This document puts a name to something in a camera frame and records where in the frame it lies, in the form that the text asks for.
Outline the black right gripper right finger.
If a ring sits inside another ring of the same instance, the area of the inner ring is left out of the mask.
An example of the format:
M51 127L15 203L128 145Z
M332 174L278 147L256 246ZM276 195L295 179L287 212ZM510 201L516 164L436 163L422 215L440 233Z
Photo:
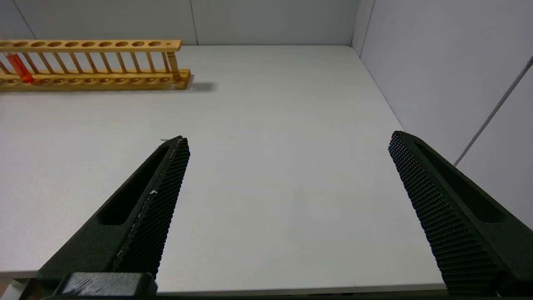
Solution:
M418 137L388 152L453 298L530 298L533 232Z

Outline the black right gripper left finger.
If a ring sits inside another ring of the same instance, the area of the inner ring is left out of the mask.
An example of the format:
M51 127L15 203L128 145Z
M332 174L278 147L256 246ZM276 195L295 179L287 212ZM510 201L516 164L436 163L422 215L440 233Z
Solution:
M38 279L75 272L155 277L190 155L180 135L161 144L40 268Z

